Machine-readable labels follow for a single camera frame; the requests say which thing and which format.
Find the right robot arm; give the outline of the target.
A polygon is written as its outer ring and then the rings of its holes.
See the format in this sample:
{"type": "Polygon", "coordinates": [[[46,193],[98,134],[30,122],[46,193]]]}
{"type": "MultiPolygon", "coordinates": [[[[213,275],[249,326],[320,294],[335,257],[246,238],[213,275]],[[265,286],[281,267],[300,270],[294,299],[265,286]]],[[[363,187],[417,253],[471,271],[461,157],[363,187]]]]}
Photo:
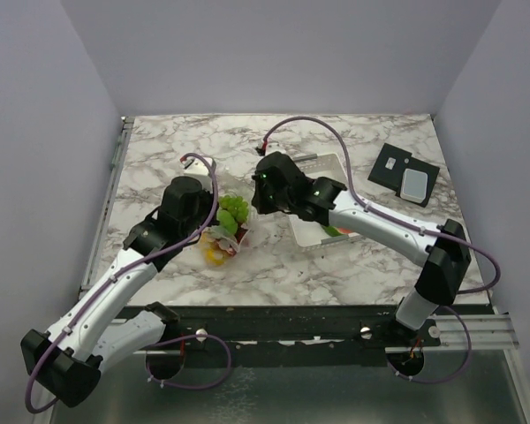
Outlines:
{"type": "Polygon", "coordinates": [[[307,176],[280,152],[264,156],[252,179],[252,204],[259,214],[283,212],[304,222],[355,232],[420,266],[415,286],[388,324],[395,344],[410,344],[438,307],[453,304],[472,261],[460,223],[425,222],[380,207],[335,179],[307,176]]]}

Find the green grapes bunch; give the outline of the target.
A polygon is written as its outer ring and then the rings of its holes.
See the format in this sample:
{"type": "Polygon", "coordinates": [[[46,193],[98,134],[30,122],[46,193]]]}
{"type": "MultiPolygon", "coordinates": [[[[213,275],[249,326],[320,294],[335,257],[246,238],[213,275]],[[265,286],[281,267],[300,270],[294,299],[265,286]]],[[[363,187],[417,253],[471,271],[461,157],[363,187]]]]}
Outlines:
{"type": "Polygon", "coordinates": [[[248,202],[241,196],[225,195],[219,199],[221,210],[228,212],[237,223],[245,223],[249,216],[248,202]]]}

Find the red watermelon slice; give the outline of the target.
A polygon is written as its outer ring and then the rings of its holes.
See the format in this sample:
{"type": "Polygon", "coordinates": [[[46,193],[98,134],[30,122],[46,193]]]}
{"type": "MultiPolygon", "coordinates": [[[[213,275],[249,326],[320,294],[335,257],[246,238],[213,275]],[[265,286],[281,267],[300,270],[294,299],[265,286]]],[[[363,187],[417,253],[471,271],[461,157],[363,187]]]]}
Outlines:
{"type": "Polygon", "coordinates": [[[354,236],[354,231],[349,231],[344,228],[334,227],[334,226],[322,226],[323,231],[332,238],[340,237],[340,236],[354,236]]]}

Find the clear dotted zip bag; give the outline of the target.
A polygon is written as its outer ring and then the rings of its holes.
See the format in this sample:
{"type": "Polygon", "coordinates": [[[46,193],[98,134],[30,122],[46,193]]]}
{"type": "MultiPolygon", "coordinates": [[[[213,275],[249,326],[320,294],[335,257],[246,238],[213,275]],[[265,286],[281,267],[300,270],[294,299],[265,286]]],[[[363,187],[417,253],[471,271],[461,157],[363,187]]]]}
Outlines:
{"type": "Polygon", "coordinates": [[[256,212],[251,204],[253,187],[226,172],[217,174],[218,201],[215,218],[200,235],[197,247],[207,265],[225,265],[250,246],[252,221],[256,212]]]}

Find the aluminium side rail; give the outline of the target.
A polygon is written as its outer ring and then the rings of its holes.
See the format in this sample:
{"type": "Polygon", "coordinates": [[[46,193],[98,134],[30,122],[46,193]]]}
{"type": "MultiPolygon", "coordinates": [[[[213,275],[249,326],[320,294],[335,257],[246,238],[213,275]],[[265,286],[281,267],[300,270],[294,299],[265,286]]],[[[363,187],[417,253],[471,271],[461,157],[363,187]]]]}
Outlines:
{"type": "Polygon", "coordinates": [[[116,147],[110,162],[110,178],[104,196],[99,222],[96,227],[94,243],[87,259],[84,276],[79,287],[80,292],[85,292],[94,283],[95,271],[102,256],[102,246],[107,234],[110,215],[116,198],[117,187],[121,178],[125,162],[125,155],[133,131],[135,117],[122,117],[123,125],[117,137],[116,147]]]}

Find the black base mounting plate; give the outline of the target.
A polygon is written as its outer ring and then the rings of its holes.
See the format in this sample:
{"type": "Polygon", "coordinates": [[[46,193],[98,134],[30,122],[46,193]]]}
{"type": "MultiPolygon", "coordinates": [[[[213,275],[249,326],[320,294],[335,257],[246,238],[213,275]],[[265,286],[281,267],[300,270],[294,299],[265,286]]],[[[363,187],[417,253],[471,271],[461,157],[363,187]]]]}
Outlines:
{"type": "Polygon", "coordinates": [[[177,317],[165,339],[204,329],[227,345],[193,340],[145,353],[161,366],[183,357],[187,368],[224,367],[228,357],[235,367],[383,367],[386,352],[440,345],[429,332],[435,320],[426,320],[417,334],[401,334],[391,327],[394,311],[393,306],[172,307],[177,317]]]}

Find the black square mat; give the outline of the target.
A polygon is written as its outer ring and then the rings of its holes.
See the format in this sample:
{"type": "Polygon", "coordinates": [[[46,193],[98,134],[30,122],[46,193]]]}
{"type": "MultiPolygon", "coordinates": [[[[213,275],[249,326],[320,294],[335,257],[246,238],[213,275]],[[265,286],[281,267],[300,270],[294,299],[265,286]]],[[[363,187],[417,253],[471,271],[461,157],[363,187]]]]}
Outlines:
{"type": "Polygon", "coordinates": [[[406,169],[419,170],[428,174],[428,187],[425,200],[422,203],[409,201],[425,208],[434,190],[440,168],[415,158],[411,152],[389,143],[384,143],[367,179],[379,186],[390,189],[397,197],[400,197],[403,174],[406,169]]]}

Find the yellow bell pepper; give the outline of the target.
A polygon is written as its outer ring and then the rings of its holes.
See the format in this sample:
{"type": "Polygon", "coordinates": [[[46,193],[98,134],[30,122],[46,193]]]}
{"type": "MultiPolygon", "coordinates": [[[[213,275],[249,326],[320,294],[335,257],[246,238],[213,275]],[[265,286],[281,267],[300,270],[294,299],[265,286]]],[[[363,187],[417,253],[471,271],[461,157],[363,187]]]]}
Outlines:
{"type": "Polygon", "coordinates": [[[228,259],[227,252],[220,248],[217,241],[206,233],[201,236],[199,242],[203,259],[210,266],[222,266],[228,259]]]}

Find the red lychee bunch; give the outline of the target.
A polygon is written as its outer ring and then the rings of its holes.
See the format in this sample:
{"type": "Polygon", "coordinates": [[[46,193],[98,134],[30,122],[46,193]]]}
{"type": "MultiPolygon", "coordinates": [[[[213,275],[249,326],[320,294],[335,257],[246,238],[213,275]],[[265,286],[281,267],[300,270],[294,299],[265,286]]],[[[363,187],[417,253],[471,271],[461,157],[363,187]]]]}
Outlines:
{"type": "Polygon", "coordinates": [[[230,257],[239,253],[248,234],[249,230],[245,227],[238,228],[235,235],[230,234],[224,227],[220,226],[213,226],[209,230],[209,236],[216,249],[230,257]]]}

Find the grey rectangular pad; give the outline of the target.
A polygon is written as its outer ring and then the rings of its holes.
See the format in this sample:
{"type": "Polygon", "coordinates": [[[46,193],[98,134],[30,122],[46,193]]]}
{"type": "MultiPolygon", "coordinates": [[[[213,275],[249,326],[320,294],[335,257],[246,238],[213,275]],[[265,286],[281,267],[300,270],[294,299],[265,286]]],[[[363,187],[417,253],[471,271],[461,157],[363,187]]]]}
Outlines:
{"type": "Polygon", "coordinates": [[[403,174],[400,197],[414,203],[422,203],[427,194],[428,174],[413,169],[406,169],[403,174]]]}

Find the green round guava fruit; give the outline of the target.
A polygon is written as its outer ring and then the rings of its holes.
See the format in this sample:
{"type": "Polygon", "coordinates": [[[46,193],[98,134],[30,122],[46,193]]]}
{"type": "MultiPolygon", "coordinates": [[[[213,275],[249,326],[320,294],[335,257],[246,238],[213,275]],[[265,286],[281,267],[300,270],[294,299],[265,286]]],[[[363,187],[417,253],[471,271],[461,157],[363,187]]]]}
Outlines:
{"type": "Polygon", "coordinates": [[[217,221],[229,234],[234,236],[238,231],[238,222],[235,217],[225,209],[220,208],[216,214],[217,221]]]}

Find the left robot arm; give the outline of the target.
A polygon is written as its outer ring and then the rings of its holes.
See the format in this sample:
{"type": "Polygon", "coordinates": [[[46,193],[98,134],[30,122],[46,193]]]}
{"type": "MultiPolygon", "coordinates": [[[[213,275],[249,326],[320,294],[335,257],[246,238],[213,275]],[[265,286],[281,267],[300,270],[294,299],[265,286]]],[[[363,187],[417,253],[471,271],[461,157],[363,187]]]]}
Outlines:
{"type": "Polygon", "coordinates": [[[171,180],[161,204],[134,225],[109,269],[57,322],[43,332],[29,330],[20,348],[29,381],[25,403],[36,407],[32,390],[39,383],[68,407],[90,396],[102,373],[140,348],[164,349],[177,340],[171,312],[156,303],[122,327],[109,332],[112,320],[131,297],[192,244],[210,225],[217,209],[214,174],[185,175],[171,180]]]}

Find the white perforated plastic basket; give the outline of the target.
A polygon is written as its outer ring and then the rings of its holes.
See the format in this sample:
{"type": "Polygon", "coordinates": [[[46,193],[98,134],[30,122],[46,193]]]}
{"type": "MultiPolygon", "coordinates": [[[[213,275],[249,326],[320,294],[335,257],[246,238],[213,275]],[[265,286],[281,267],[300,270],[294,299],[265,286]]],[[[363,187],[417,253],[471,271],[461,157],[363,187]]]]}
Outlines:
{"type": "MultiPolygon", "coordinates": [[[[310,178],[326,177],[347,183],[344,166],[336,153],[303,155],[296,157],[294,162],[310,178]]],[[[361,239],[358,233],[351,237],[329,237],[320,224],[302,221],[295,215],[289,216],[289,223],[295,244],[303,252],[361,239]]]]}

